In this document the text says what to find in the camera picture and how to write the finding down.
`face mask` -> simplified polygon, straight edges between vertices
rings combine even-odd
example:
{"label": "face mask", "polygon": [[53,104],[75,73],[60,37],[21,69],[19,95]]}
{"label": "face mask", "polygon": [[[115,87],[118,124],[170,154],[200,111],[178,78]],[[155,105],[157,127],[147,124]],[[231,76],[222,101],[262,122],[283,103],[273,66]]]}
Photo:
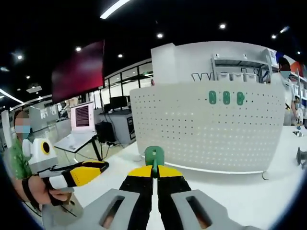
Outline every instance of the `face mask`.
{"label": "face mask", "polygon": [[22,133],[23,139],[29,136],[31,126],[15,126],[16,133]]}
{"label": "face mask", "polygon": [[291,73],[291,71],[280,71],[280,74],[281,74],[282,77],[283,77],[284,79],[286,79],[286,80],[289,78],[290,73]]}

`hand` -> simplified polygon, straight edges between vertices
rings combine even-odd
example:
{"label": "hand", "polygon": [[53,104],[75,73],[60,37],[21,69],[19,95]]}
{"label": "hand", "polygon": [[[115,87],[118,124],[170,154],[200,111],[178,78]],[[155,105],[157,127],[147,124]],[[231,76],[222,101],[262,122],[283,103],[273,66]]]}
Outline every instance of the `hand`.
{"label": "hand", "polygon": [[[46,188],[45,183],[39,176],[31,176],[29,179],[29,189],[30,192],[32,193],[34,199],[41,205],[47,205],[51,204],[50,197],[48,195],[48,189]],[[64,193],[61,190],[54,189],[54,190],[49,190],[50,194],[60,200],[60,201],[66,201],[70,193]]]}

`wrist strap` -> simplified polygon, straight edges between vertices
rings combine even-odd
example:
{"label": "wrist strap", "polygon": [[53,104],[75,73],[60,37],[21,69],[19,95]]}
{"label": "wrist strap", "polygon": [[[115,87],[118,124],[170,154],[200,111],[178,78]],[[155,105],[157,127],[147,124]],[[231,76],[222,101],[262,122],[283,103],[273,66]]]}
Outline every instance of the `wrist strap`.
{"label": "wrist strap", "polygon": [[35,200],[34,196],[32,195],[30,188],[29,188],[29,179],[30,177],[23,179],[22,181],[22,185],[23,185],[23,189],[24,189],[24,194],[27,196],[27,198],[29,199],[31,205],[37,209],[39,209],[39,204],[38,202]]}

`white storage box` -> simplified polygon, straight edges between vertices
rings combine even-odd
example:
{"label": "white storage box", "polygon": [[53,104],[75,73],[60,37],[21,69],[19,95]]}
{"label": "white storage box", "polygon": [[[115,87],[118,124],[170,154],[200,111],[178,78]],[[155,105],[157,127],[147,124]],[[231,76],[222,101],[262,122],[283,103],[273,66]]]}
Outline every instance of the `white storage box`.
{"label": "white storage box", "polygon": [[294,85],[294,94],[298,95],[298,85]]}
{"label": "white storage box", "polygon": [[217,73],[216,76],[218,81],[230,81],[229,73]]}
{"label": "white storage box", "polygon": [[243,73],[232,73],[230,74],[230,80],[244,82],[244,74]]}
{"label": "white storage box", "polygon": [[251,83],[257,83],[256,82],[256,74],[254,73],[245,73],[244,74],[244,81],[245,82],[251,82]]}

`computer monitor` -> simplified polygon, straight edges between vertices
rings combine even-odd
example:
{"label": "computer monitor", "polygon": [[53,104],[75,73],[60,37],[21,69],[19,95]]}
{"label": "computer monitor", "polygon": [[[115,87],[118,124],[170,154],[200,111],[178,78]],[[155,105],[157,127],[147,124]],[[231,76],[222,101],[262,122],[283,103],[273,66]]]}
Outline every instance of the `computer monitor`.
{"label": "computer monitor", "polygon": [[105,104],[105,105],[104,105],[104,112],[105,112],[105,113],[109,112],[111,109],[112,109],[111,104]]}
{"label": "computer monitor", "polygon": [[126,96],[111,97],[110,104],[113,109],[126,107],[128,105]]}
{"label": "computer monitor", "polygon": [[94,103],[87,102],[71,108],[72,131],[95,131]]}

